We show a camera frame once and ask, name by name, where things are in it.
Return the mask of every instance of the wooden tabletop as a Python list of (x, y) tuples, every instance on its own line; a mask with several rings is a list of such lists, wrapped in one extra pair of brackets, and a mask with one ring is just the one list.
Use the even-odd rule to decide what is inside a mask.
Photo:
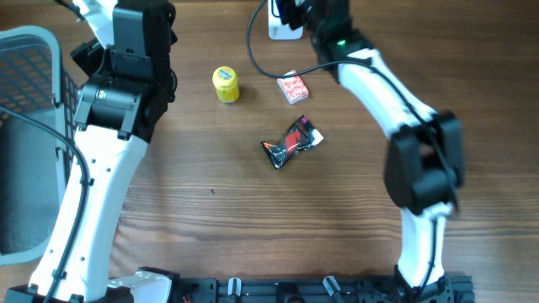
[[(0, 29), (50, 29), (66, 69), (86, 80), (68, 56), (93, 37), (86, 24), (55, 5), (2, 3)], [(446, 271), (471, 275), (478, 302), (539, 301), (539, 5), (352, 3), (355, 25), (405, 85), (463, 123), (467, 181), (446, 232)], [(275, 80), (254, 70), (245, 31), (258, 4), (176, 3), (177, 99), (131, 183), (111, 276), (143, 265), (245, 279), (392, 273), (401, 226), (382, 182), (387, 141), (327, 73), (305, 76), (312, 96), (290, 106)], [(265, 13), (255, 22), (253, 51), (272, 72), (315, 63), (308, 39), (270, 40)], [(219, 102), (211, 83), (223, 65), (239, 75), (234, 105)], [(325, 139), (275, 171), (259, 143), (280, 140), (302, 114)], [(0, 268), (0, 300), (8, 287), (27, 283), (35, 265)]]

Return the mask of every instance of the yellow cylindrical container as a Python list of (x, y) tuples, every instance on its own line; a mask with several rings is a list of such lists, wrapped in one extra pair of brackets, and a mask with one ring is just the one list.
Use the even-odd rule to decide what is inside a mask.
[(236, 72), (227, 66), (221, 66), (213, 73), (213, 85), (217, 97), (224, 103), (231, 104), (239, 98)]

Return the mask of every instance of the candy bar wrapper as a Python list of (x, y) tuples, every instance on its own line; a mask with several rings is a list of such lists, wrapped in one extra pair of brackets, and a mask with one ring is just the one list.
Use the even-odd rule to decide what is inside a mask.
[(280, 144), (266, 141), (260, 142), (275, 169), (283, 167), (297, 152), (307, 151), (323, 140), (320, 132), (306, 116), (296, 120), (286, 132), (285, 139)]
[[(293, 73), (296, 73), (296, 71), (288, 72), (286, 75)], [(309, 97), (309, 90), (299, 76), (277, 79), (277, 84), (279, 84), (280, 89), (283, 91), (283, 94), (286, 96), (286, 100), (288, 100), (290, 105)]]

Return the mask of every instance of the basket bottom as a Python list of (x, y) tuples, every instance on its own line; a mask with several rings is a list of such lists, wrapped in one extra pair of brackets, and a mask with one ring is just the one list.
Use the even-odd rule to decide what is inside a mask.
[[(54, 127), (52, 109), (25, 113)], [(56, 139), (8, 118), (0, 127), (0, 253), (27, 251), (51, 233), (59, 210)]]

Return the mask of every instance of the black snack package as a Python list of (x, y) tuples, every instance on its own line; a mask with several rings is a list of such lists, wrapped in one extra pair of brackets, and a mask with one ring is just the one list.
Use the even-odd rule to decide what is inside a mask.
[(280, 144), (266, 141), (260, 142), (275, 169), (283, 167), (294, 154), (308, 151), (323, 140), (320, 132), (302, 115), (286, 132), (285, 139)]

